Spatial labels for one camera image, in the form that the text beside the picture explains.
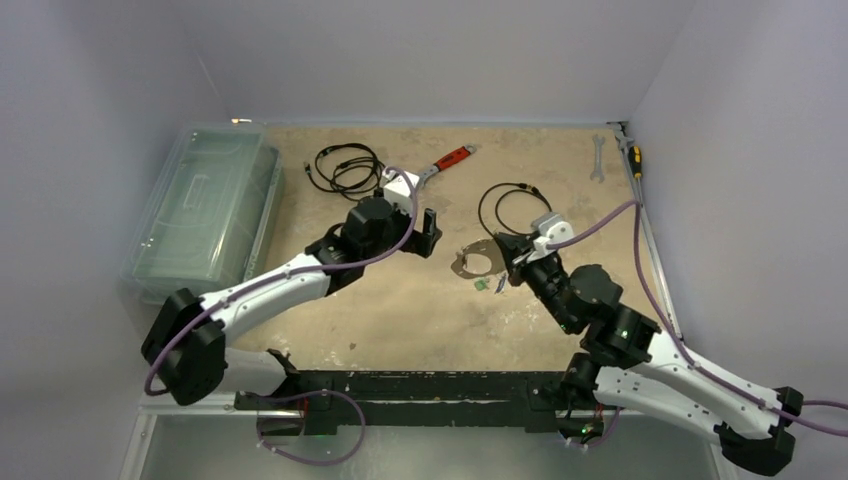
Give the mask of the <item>large metal key ring plate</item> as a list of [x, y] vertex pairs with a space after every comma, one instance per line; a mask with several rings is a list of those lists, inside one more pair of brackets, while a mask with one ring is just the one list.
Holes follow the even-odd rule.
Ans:
[[459, 250], [451, 270], [458, 277], [469, 280], [501, 274], [505, 271], [505, 263], [496, 242], [488, 238]]

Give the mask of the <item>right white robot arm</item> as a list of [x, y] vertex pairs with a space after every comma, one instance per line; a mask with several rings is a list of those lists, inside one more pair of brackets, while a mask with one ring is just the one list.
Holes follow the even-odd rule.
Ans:
[[725, 459], [754, 474], [773, 477], [792, 460], [796, 440], [790, 415], [803, 396], [791, 387], [758, 386], [686, 347], [656, 321], [625, 305], [623, 289], [599, 264], [567, 272], [559, 254], [531, 254], [530, 237], [494, 237], [513, 286], [525, 284], [560, 329], [580, 335], [559, 385], [539, 388], [567, 408], [591, 403], [622, 407], [699, 434]]

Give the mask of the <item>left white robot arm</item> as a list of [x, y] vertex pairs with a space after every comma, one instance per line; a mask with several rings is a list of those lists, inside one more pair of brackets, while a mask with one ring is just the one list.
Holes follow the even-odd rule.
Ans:
[[298, 395], [290, 361], [276, 350], [236, 350], [233, 342], [293, 307], [349, 286], [367, 266], [395, 252], [429, 257], [441, 237], [434, 210], [405, 212], [382, 197], [368, 197], [272, 271], [202, 295], [175, 291], [141, 346], [150, 365], [145, 393], [168, 394], [187, 406], [216, 391], [235, 391], [260, 395], [275, 409], [289, 407]]

